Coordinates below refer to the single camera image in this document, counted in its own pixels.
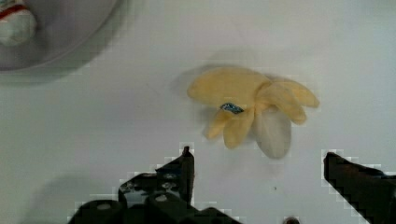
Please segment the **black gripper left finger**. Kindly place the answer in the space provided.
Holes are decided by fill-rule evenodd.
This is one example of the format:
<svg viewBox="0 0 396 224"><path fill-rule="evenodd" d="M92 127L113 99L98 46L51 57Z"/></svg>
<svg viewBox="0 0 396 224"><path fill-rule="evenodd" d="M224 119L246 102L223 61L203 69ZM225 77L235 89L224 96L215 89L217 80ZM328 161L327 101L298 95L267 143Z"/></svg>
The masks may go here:
<svg viewBox="0 0 396 224"><path fill-rule="evenodd" d="M194 157L189 147L152 173L120 185L116 200L84 203L67 224L242 224L214 207L191 205Z"/></svg>

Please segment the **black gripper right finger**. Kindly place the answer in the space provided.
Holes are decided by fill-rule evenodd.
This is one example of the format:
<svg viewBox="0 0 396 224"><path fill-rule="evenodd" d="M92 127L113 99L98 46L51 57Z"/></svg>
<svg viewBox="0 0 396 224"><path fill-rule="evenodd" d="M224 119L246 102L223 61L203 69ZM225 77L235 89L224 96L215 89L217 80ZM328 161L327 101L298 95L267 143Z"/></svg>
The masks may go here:
<svg viewBox="0 0 396 224"><path fill-rule="evenodd" d="M328 152L325 180L370 224L395 224L395 175Z"/></svg>

